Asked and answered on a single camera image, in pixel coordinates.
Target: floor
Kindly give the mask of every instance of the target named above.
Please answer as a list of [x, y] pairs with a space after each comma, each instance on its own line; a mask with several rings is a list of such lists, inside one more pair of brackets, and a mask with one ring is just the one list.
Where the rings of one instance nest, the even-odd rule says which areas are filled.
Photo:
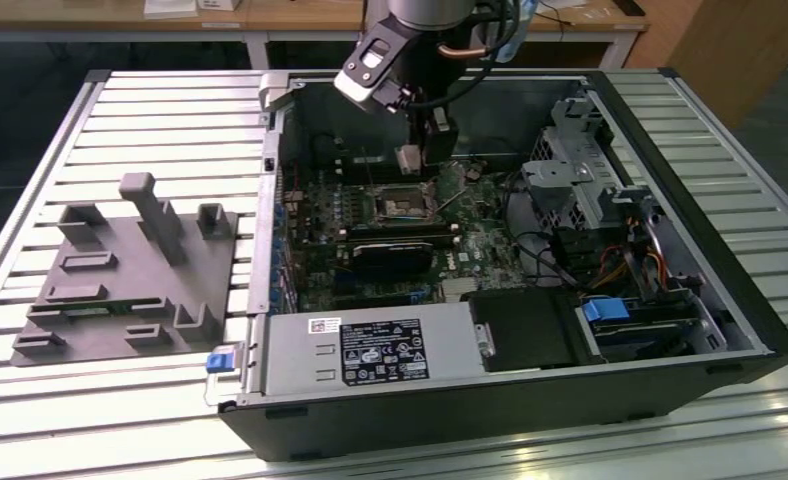
[[[290, 52], [278, 54], [294, 58]], [[63, 49], [0, 44], [0, 228], [86, 72], [98, 68], [247, 68], [247, 60], [242, 45], [142, 44], [131, 49], [127, 44], [75, 44]], [[735, 135], [788, 192], [788, 72]]]

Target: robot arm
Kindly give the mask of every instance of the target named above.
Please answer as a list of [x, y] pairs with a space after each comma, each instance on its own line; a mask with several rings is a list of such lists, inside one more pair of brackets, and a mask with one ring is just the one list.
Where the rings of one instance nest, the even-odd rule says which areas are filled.
[[[408, 144], [396, 152], [403, 174], [447, 160], [458, 129], [447, 105], [487, 75], [499, 49], [515, 33], [519, 0], [387, 0], [388, 15], [368, 29], [335, 78], [335, 87], [367, 112], [404, 111]], [[469, 48], [474, 30], [483, 37], [497, 26], [494, 41]], [[489, 57], [483, 72], [466, 87], [449, 92], [465, 74], [466, 61]]]

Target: power supply label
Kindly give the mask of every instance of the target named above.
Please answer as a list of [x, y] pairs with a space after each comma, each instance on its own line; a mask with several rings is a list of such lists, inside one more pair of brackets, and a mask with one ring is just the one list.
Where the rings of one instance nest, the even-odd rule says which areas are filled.
[[420, 320], [342, 324], [340, 357], [350, 387], [430, 378]]

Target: wooden cabinet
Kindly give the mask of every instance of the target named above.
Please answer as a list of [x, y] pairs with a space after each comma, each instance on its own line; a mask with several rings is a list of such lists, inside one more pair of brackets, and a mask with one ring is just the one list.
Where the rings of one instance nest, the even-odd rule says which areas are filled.
[[673, 67], [734, 128], [788, 68], [788, 0], [637, 0], [627, 68]]

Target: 3d printed part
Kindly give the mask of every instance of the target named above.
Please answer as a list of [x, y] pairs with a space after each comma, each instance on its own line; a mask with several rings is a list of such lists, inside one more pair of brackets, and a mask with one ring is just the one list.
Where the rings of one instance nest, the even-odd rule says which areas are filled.
[[208, 351], [222, 340], [238, 216], [219, 204], [178, 215], [150, 173], [119, 193], [139, 218], [68, 205], [66, 241], [15, 339], [16, 366]]

